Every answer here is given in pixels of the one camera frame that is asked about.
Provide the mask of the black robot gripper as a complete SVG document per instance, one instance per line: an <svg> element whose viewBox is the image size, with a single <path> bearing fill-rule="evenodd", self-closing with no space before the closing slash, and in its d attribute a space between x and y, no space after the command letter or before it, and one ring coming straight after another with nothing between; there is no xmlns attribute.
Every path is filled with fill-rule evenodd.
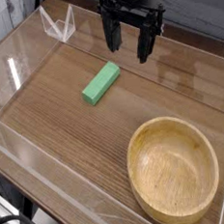
<svg viewBox="0 0 224 224"><path fill-rule="evenodd" d="M153 52L156 35L162 32L165 7L157 0L99 0L99 12L106 44L111 52L120 49L122 43L120 22L140 27L137 56L141 64Z"/></svg>

